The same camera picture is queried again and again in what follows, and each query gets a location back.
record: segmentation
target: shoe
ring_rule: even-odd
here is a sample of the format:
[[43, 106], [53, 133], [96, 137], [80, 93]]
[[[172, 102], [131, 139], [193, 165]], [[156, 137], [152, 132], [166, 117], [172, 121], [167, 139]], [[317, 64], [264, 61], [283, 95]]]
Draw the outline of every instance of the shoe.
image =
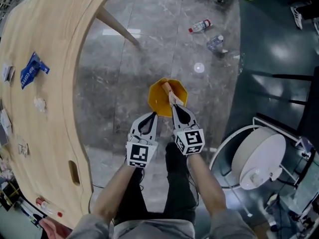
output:
[[295, 19], [295, 23], [296, 23], [297, 27], [302, 29], [303, 25], [302, 25], [301, 21], [302, 21], [303, 17], [302, 17], [302, 15], [299, 12], [297, 12], [297, 10], [296, 10], [297, 8], [298, 7], [296, 7], [296, 6], [292, 6], [292, 7], [290, 7], [290, 10], [291, 10], [291, 12], [294, 15], [294, 19]]
[[317, 35], [319, 36], [319, 21], [317, 21], [317, 22], [313, 21], [313, 23], [314, 23], [314, 27], [315, 27], [315, 29], [317, 31]]

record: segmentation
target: wire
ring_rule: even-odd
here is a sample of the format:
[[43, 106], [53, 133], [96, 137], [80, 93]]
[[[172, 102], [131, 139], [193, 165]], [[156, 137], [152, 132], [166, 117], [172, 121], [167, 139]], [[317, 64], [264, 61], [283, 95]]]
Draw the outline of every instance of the wire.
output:
[[93, 186], [94, 186], [94, 187], [97, 187], [97, 188], [100, 188], [100, 189], [104, 189], [104, 187], [97, 186], [97, 185], [94, 185], [94, 184], [93, 184]]
[[277, 179], [277, 181], [279, 181], [279, 182], [281, 182], [281, 183], [284, 183], [284, 184], [286, 184], [286, 185], [289, 185], [289, 186], [292, 186], [292, 187], [294, 187], [294, 188], [297, 188], [297, 185], [294, 185], [292, 182], [288, 182], [288, 181], [283, 181], [283, 180], [281, 180], [281, 179]]
[[195, 181], [194, 181], [194, 179], [193, 179], [193, 177], [192, 177], [192, 175], [190, 174], [190, 172], [188, 171], [188, 174], [189, 174], [189, 177], [191, 178], [191, 180], [193, 181], [193, 183], [190, 181], [190, 180], [188, 180], [189, 181], [189, 183], [195, 188], [195, 190], [196, 190], [196, 194], [197, 194], [197, 204], [196, 204], [196, 207], [199, 205], [199, 192], [198, 192], [198, 189], [197, 189], [197, 187], [196, 187], [196, 183], [195, 183]]
[[141, 185], [141, 183], [142, 183], [142, 181], [143, 181], [143, 179], [144, 179], [144, 176], [145, 176], [145, 170], [144, 170], [144, 169], [142, 169], [142, 178], [141, 178], [141, 181], [140, 181], [140, 188], [141, 188], [141, 191], [143, 191], [143, 189], [144, 189], [144, 186], [142, 186], [142, 185]]

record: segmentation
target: black chair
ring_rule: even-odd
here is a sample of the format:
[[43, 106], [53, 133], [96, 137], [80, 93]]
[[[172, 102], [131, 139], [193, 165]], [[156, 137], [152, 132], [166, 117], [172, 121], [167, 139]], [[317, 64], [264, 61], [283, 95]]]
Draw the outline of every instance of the black chair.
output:
[[311, 81], [309, 95], [306, 101], [289, 100], [289, 103], [304, 105], [304, 113], [299, 126], [293, 129], [273, 118], [257, 113], [257, 116], [274, 125], [289, 131], [296, 136], [307, 138], [315, 150], [319, 152], [319, 66], [315, 68], [313, 76], [292, 75], [292, 74], [274, 74], [273, 78], [293, 79], [302, 81]]

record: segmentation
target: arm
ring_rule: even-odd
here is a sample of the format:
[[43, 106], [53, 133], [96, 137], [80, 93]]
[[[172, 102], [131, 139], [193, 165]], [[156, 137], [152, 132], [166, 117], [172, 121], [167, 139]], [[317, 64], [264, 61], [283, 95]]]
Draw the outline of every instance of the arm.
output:
[[92, 213], [102, 217], [107, 225], [115, 217], [134, 171], [135, 167], [123, 164], [96, 200]]
[[190, 155], [188, 159], [194, 172], [199, 193], [210, 216], [212, 217], [215, 213], [226, 210], [225, 194], [200, 154]]
[[227, 209], [225, 194], [200, 154], [193, 154], [188, 159], [200, 195], [212, 218], [209, 238], [257, 239], [239, 213]]

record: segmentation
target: paper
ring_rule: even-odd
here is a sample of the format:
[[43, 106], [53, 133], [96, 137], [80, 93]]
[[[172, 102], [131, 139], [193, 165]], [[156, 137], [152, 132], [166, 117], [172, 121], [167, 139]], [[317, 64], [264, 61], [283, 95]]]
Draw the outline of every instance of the paper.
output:
[[34, 102], [35, 107], [36, 107], [40, 112], [42, 112], [42, 113], [45, 112], [45, 106], [46, 106], [46, 104], [45, 104], [44, 99], [34, 97], [33, 102]]
[[173, 105], [184, 105], [183, 101], [179, 99], [172, 91], [169, 92], [168, 99], [171, 107]]
[[18, 143], [18, 153], [19, 155], [23, 155], [24, 157], [27, 157], [28, 155], [28, 144], [19, 136], [16, 136], [17, 143]]
[[11, 82], [14, 72], [15, 68], [11, 64], [3, 63], [1, 75], [4, 82]]
[[3, 126], [6, 135], [10, 136], [12, 134], [11, 122], [5, 109], [1, 111], [0, 122]]

